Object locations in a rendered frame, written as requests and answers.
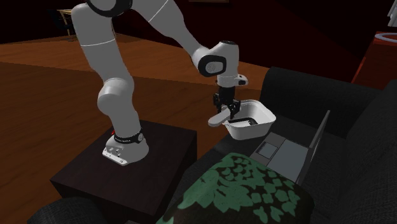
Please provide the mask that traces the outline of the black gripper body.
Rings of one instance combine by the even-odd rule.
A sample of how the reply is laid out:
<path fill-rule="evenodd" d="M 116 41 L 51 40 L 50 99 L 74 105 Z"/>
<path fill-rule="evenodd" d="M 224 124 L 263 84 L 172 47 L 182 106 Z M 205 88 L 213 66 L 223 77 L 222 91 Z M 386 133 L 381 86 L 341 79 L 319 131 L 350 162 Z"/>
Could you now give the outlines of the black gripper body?
<path fill-rule="evenodd" d="M 235 87 L 219 87 L 218 93 L 225 94 L 230 104 L 235 97 Z"/>

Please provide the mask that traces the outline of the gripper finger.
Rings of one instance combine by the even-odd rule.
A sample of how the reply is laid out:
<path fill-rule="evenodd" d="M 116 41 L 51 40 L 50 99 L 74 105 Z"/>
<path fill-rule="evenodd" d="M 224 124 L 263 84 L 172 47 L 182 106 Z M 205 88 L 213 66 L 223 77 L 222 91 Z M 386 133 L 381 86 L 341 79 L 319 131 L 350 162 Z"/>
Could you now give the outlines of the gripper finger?
<path fill-rule="evenodd" d="M 233 99 L 232 102 L 228 105 L 228 108 L 230 110 L 230 119 L 232 120 L 234 116 L 240 111 L 240 101 Z"/>
<path fill-rule="evenodd" d="M 228 99 L 225 94 L 221 93 L 215 93 L 212 97 L 213 104 L 217 108 L 217 113 L 221 113 L 222 111 L 222 106 L 227 106 L 228 105 Z"/>

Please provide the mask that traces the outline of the black framed phone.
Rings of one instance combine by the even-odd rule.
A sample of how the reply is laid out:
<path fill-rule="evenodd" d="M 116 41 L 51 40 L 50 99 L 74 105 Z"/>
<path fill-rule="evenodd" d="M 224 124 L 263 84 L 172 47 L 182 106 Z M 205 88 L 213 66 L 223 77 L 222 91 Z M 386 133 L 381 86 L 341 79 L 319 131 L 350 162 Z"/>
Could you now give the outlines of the black framed phone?
<path fill-rule="evenodd" d="M 251 117 L 238 118 L 234 120 L 229 120 L 228 122 L 234 127 L 248 127 L 257 124 L 257 121 Z"/>

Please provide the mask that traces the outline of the grey oblong remote control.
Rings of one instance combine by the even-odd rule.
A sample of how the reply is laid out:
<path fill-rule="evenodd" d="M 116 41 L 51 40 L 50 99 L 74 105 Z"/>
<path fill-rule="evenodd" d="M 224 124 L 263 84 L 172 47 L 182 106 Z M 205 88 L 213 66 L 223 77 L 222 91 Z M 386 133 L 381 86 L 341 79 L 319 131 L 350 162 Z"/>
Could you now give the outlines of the grey oblong remote control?
<path fill-rule="evenodd" d="M 230 111 L 228 109 L 223 110 L 222 112 L 212 116 L 208 119 L 208 125 L 210 127 L 218 127 L 223 124 L 226 120 L 230 118 Z"/>

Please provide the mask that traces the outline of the white square bowl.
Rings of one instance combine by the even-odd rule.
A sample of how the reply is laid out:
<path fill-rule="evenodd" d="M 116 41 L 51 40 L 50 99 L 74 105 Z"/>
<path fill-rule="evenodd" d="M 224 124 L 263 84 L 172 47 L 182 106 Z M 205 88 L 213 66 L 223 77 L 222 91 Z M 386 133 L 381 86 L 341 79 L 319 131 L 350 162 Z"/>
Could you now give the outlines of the white square bowl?
<path fill-rule="evenodd" d="M 266 108 L 260 101 L 248 99 L 240 102 L 240 111 L 234 119 L 251 117 L 257 121 L 256 125 L 248 127 L 234 127 L 226 120 L 223 125 L 233 139 L 246 140 L 265 136 L 271 125 L 276 121 L 276 116 Z"/>

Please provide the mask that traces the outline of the grey open laptop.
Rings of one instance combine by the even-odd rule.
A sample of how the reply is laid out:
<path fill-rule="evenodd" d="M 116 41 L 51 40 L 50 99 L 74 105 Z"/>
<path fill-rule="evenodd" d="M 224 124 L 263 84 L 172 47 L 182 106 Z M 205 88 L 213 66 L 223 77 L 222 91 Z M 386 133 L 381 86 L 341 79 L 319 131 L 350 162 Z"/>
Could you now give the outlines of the grey open laptop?
<path fill-rule="evenodd" d="M 309 147 L 302 146 L 285 137 L 270 132 L 250 155 L 253 160 L 265 165 L 276 173 L 302 185 L 310 168 L 317 147 L 321 142 L 330 110 L 317 129 Z"/>

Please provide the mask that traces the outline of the green patterned dark cushion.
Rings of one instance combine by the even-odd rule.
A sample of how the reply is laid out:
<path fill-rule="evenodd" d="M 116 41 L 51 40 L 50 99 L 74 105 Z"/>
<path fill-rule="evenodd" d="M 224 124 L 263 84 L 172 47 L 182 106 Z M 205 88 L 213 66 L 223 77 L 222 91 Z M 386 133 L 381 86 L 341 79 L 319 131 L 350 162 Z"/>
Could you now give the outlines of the green patterned dark cushion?
<path fill-rule="evenodd" d="M 239 153 L 209 168 L 156 224 L 310 224 L 314 199 L 298 184 Z"/>

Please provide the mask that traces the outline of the dark robot stand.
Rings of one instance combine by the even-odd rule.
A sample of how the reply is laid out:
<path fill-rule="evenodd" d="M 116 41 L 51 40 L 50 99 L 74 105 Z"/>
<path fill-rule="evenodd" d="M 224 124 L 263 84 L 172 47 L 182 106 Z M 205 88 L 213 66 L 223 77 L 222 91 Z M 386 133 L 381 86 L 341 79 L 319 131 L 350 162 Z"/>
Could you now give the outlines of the dark robot stand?
<path fill-rule="evenodd" d="M 155 224 L 197 159 L 197 133 L 148 121 L 141 125 L 150 147 L 142 160 L 121 166 L 103 156 L 113 131 L 108 129 L 51 178 L 59 194 L 90 199 L 108 224 Z"/>

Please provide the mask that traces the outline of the black fabric sofa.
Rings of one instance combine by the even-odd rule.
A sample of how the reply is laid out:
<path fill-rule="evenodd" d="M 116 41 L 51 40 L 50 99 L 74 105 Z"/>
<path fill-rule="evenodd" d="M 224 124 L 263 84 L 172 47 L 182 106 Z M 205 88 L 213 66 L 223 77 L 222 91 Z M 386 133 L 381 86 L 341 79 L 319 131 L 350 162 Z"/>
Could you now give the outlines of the black fabric sofa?
<path fill-rule="evenodd" d="M 305 147 L 330 110 L 321 142 L 299 185 L 314 199 L 310 224 L 397 224 L 397 79 L 377 90 L 272 67 L 264 77 L 260 102 L 276 116 L 268 134 Z M 239 153 L 250 158 L 268 134 L 241 141 L 227 135 L 197 157 L 183 173 L 167 210 L 223 157 Z M 27 224 L 108 222 L 90 199 L 61 196 L 39 209 Z"/>

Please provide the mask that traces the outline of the red cabinet with white plate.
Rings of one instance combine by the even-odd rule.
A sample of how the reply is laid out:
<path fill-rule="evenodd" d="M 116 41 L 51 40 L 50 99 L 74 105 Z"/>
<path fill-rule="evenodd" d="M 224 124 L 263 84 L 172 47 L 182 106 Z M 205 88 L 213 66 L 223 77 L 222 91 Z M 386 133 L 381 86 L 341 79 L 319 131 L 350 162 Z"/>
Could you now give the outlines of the red cabinet with white plate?
<path fill-rule="evenodd" d="M 374 37 L 351 83 L 382 90 L 394 79 L 397 79 L 397 43 Z"/>

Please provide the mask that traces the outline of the wooden chair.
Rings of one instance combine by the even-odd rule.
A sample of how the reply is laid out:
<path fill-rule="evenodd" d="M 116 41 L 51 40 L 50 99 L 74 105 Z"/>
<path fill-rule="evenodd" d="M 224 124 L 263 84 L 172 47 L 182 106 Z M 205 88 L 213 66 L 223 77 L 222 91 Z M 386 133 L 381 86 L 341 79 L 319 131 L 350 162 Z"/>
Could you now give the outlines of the wooden chair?
<path fill-rule="evenodd" d="M 76 41 L 76 36 L 73 35 L 73 25 L 71 23 L 71 18 L 66 17 L 66 15 L 71 15 L 71 10 L 57 10 L 60 14 L 57 19 L 57 27 L 62 30 L 66 30 L 68 37 L 64 38 L 69 42 Z"/>

